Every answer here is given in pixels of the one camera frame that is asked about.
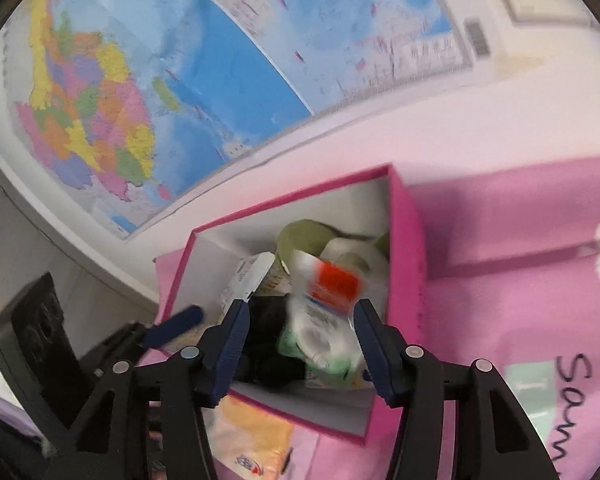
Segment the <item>green white wipes pouch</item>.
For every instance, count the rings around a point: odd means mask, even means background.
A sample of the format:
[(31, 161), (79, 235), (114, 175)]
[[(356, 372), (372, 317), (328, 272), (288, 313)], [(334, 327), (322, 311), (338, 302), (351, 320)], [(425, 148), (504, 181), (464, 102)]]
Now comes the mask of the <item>green white wipes pouch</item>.
[(366, 364), (352, 326), (364, 282), (355, 272), (296, 250), (290, 265), (291, 293), (278, 352), (306, 364), (314, 389), (370, 388)]

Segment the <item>pink bed sheet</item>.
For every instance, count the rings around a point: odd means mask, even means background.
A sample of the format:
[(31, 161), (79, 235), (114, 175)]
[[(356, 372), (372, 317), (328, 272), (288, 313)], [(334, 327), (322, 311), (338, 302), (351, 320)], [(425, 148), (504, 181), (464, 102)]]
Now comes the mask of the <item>pink bed sheet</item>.
[(379, 166), (191, 229), (155, 258), (158, 317), (215, 311), (242, 258), (296, 220), (390, 238), (387, 318), (458, 364), (490, 360), (563, 479), (600, 468), (600, 157), (407, 186)]

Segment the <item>white wet wipes pack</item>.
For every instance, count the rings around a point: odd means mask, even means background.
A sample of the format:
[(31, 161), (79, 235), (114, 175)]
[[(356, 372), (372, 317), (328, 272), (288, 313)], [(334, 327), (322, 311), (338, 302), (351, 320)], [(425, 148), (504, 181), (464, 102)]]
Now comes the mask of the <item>white wet wipes pack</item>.
[(275, 261), (272, 252), (242, 258), (224, 288), (221, 299), (222, 314), (227, 314), (234, 300), (248, 301), (260, 287)]

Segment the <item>grey brown wardrobe door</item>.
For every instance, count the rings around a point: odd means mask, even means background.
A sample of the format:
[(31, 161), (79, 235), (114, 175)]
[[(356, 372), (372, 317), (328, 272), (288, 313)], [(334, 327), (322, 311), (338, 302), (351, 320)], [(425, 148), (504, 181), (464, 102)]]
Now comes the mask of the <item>grey brown wardrobe door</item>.
[(52, 274), (65, 329), (83, 351), (127, 322), (151, 322), (157, 304), (122, 283), (59, 234), (0, 168), (0, 313), (24, 285)]

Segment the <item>black soft cloth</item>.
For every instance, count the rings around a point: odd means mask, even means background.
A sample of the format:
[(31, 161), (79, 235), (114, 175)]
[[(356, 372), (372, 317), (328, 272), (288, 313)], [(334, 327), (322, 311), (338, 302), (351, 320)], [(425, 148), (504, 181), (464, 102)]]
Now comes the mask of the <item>black soft cloth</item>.
[(306, 379), (306, 363), (278, 350), (287, 324), (285, 296), (253, 296), (248, 301), (249, 332), (234, 379), (279, 392)]

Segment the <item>pastel tissue pack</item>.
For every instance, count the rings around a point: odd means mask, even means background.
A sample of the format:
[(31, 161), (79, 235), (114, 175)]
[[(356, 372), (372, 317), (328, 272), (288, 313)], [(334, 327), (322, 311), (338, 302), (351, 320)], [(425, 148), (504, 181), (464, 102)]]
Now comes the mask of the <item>pastel tissue pack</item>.
[(279, 478), (291, 448), (290, 422), (231, 396), (202, 414), (217, 462), (242, 479)]

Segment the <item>pink cardboard box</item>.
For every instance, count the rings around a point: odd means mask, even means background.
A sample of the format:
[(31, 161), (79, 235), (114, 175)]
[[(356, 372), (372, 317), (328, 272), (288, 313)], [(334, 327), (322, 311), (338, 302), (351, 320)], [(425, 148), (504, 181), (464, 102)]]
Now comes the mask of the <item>pink cardboard box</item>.
[(274, 340), (259, 364), (267, 378), (295, 365), (301, 373), (279, 392), (235, 380), (232, 395), (356, 443), (395, 430), (399, 414), (362, 376), (352, 308), (366, 299), (405, 340), (422, 341), (424, 231), (396, 170), (351, 174), (193, 229), (159, 318), (197, 306), (204, 324), (218, 324), (272, 270), (282, 274), (283, 322), (250, 337)]

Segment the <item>purple cloth pile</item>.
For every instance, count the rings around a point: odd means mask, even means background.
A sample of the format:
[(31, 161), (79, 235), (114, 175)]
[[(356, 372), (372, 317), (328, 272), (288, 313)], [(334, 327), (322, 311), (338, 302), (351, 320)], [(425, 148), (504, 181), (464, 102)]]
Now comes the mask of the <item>purple cloth pile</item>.
[(29, 415), (22, 408), (18, 408), (15, 404), (11, 404), (1, 397), (0, 420), (26, 437), (38, 439), (42, 439), (43, 437), (42, 432), (38, 430), (33, 420), (30, 419)]

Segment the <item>wall map poster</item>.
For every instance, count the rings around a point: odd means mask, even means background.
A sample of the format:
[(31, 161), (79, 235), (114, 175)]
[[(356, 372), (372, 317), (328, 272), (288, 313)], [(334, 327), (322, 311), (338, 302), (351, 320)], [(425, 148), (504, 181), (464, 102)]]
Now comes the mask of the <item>wall map poster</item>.
[(486, 0), (23, 0), (4, 83), (34, 162), (127, 238), (313, 117), (483, 76), (492, 29)]

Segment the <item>green plush turtle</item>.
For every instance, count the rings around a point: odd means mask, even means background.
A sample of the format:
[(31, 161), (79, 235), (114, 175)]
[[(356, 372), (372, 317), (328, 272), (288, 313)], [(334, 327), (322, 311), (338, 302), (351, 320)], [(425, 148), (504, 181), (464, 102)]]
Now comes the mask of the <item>green plush turtle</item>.
[(367, 284), (388, 287), (390, 235), (378, 237), (348, 234), (314, 220), (287, 224), (276, 238), (276, 261), (289, 275), (295, 252), (306, 252), (361, 275)]

